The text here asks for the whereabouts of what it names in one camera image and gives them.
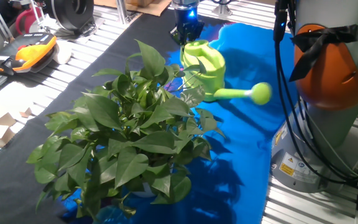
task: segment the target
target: blue cloth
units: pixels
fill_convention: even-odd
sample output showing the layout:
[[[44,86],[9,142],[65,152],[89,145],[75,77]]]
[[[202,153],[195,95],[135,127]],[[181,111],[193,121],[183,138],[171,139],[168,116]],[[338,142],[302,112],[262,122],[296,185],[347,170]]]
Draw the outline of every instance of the blue cloth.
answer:
[[[256,224],[260,223],[269,181],[273,135],[284,122],[278,95],[272,30],[244,24],[208,26],[201,39],[216,39],[210,46],[226,60],[226,88],[251,89],[268,82],[273,88],[269,103],[257,106],[250,99],[202,103],[212,112],[226,139],[211,131],[205,134],[213,149],[212,161],[195,159],[188,168],[192,190],[174,205],[150,205],[154,198],[130,197],[137,208],[130,220],[114,207],[102,209],[98,218],[104,224]],[[293,68],[293,44],[286,34],[281,44],[283,69],[289,78]],[[170,52],[169,63],[179,63],[179,52]],[[290,84],[296,97],[295,86]]]

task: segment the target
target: green watering can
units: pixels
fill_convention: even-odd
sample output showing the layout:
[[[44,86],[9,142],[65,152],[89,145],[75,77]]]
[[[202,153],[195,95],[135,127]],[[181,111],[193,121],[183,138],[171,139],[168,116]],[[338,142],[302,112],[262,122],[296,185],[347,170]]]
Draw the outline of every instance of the green watering can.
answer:
[[[207,40],[197,40],[186,44],[181,50],[181,64],[187,68],[190,65],[198,65],[200,60],[206,68],[206,74],[188,72],[184,77],[186,86],[190,88],[203,85],[205,89],[205,101],[212,102],[219,99],[246,98],[257,105],[269,102],[272,96],[272,87],[268,83],[258,83],[251,90],[232,90],[224,88],[224,72],[226,63],[223,56],[209,46]]]

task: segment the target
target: pothos plant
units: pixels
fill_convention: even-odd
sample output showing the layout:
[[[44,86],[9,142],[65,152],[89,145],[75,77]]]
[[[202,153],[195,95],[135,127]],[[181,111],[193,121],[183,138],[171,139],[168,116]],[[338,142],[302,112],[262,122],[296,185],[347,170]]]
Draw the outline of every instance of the pothos plant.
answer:
[[[95,219],[101,200],[111,197],[129,218],[135,209],[124,201],[131,192],[144,191],[147,183],[157,196],[152,204],[179,202],[191,189],[185,165],[196,157],[211,159],[202,135],[222,132],[209,111],[195,108],[204,100],[202,86],[180,98],[164,88],[186,72],[205,73],[203,64],[168,66],[153,47],[138,43],[141,53],[128,59],[141,56],[144,68],[130,71],[127,59],[124,73],[103,69],[94,76],[117,78],[83,93],[72,110],[48,115],[45,126],[53,133],[27,160],[35,164],[37,181],[46,184],[37,207],[47,196],[66,200],[81,189],[74,199],[77,217]]]

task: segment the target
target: metal slat surface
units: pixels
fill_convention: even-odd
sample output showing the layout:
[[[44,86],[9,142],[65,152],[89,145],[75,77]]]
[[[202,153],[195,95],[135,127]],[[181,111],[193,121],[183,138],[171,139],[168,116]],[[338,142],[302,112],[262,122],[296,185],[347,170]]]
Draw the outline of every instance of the metal slat surface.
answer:
[[[252,1],[232,2],[229,8],[233,15],[227,17],[213,14],[211,11],[216,6],[218,5],[211,1],[203,1],[199,5],[198,12],[203,16],[242,22],[267,29],[272,29],[274,26],[275,16],[272,5]],[[37,93],[37,97],[30,106],[34,116],[38,116],[71,81],[113,44],[128,26],[117,22],[117,9],[95,6],[94,15],[105,19],[104,24],[86,44],[68,43],[73,51],[66,65],[51,63],[38,74],[26,78],[35,86],[31,89]],[[28,119],[17,118],[17,123],[12,130],[18,132],[31,118],[33,116]],[[261,223],[358,224],[356,199],[357,189],[348,186],[333,194],[327,192],[305,194],[295,192],[274,178],[270,178]]]

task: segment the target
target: blue light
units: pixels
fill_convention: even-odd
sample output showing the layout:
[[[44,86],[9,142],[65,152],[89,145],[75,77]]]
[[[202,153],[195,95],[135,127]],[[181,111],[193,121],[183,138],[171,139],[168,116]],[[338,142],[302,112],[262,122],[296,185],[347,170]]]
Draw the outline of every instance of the blue light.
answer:
[[[189,14],[189,17],[195,17],[196,16],[196,14],[194,13],[194,11],[192,10],[191,12],[190,12],[190,14]]]

